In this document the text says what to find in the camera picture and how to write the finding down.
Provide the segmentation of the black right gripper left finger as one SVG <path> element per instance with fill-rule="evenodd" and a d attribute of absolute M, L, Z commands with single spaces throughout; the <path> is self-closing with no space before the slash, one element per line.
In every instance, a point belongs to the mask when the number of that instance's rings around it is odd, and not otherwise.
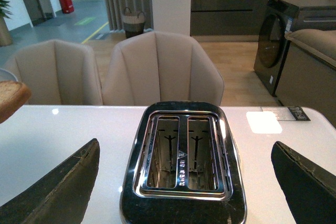
<path fill-rule="evenodd" d="M 82 223 L 97 178 L 100 145 L 92 139 L 1 206 L 1 223 Z"/>

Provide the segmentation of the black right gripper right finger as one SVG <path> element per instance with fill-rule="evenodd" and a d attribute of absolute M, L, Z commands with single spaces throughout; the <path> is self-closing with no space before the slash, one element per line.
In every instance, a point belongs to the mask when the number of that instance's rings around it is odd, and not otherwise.
<path fill-rule="evenodd" d="M 277 141 L 271 161 L 296 223 L 335 223 L 335 175 Z"/>

